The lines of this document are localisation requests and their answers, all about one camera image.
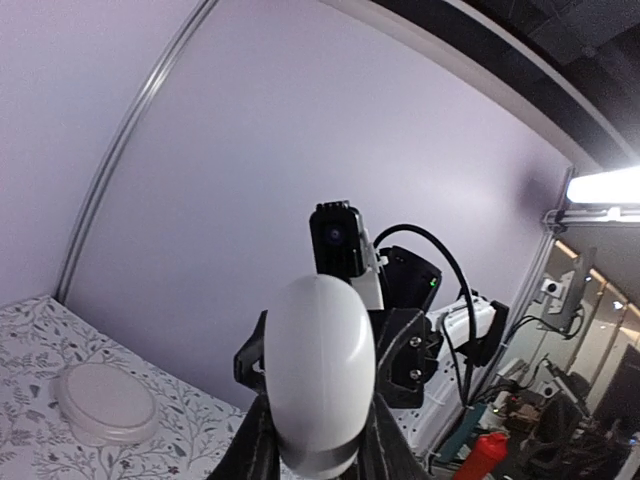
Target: white round lid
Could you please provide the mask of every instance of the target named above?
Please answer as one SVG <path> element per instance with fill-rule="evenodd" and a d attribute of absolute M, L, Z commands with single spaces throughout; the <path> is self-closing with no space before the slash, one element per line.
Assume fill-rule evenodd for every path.
<path fill-rule="evenodd" d="M 65 370 L 56 383 L 56 397 L 72 427 L 106 443 L 140 443 L 158 429 L 151 392 L 110 365 L 85 363 Z"/>

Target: fluorescent light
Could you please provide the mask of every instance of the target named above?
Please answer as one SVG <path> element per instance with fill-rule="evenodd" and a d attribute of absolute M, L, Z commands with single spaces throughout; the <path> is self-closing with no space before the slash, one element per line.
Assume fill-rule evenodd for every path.
<path fill-rule="evenodd" d="M 640 204 L 640 167 L 574 178 L 567 197 L 573 203 Z"/>

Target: red object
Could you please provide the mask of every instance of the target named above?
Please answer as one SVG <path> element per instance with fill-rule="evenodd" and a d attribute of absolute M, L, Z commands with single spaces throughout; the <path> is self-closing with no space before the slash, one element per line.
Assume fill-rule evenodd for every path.
<path fill-rule="evenodd" d="M 504 433 L 481 436 L 453 480 L 483 480 L 507 457 L 508 439 Z"/>

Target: black camera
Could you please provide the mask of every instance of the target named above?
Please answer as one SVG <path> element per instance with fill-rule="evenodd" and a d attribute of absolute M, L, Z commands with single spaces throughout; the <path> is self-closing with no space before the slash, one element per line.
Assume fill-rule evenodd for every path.
<path fill-rule="evenodd" d="M 365 273 L 362 218 L 349 202 L 319 204 L 309 219 L 309 226 L 318 273 L 346 282 Z"/>

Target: white panel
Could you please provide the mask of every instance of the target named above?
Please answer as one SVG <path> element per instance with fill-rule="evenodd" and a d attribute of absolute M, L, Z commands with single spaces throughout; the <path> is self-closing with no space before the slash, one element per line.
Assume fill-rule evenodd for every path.
<path fill-rule="evenodd" d="M 135 135 L 70 305 L 179 377 L 246 406 L 232 357 L 314 269 L 308 218 L 350 199 L 372 234 L 414 222 L 510 303 L 568 162 L 438 65 L 318 2 L 225 1 Z M 393 243 L 443 267 L 425 241 Z"/>
<path fill-rule="evenodd" d="M 0 2 L 0 305 L 52 292 L 91 177 L 194 6 Z"/>

